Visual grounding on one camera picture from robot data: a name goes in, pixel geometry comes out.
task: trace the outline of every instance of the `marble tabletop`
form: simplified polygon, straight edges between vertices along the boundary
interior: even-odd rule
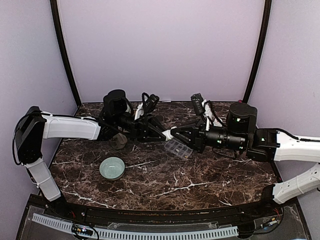
[[[230,104],[215,102],[217,115],[226,117]],[[77,115],[98,116],[102,107],[102,103],[84,103]],[[153,114],[168,129],[197,119],[190,102],[160,102]],[[109,141],[64,139],[50,171],[68,202],[123,210],[241,205],[259,201],[262,189],[277,182],[266,162],[255,162],[244,155],[237,159],[221,157],[210,147],[202,154],[194,151],[188,159],[181,159],[167,152],[164,145],[129,140],[117,150]],[[109,157],[125,162],[125,173],[119,180],[106,180],[99,172],[101,162]]]

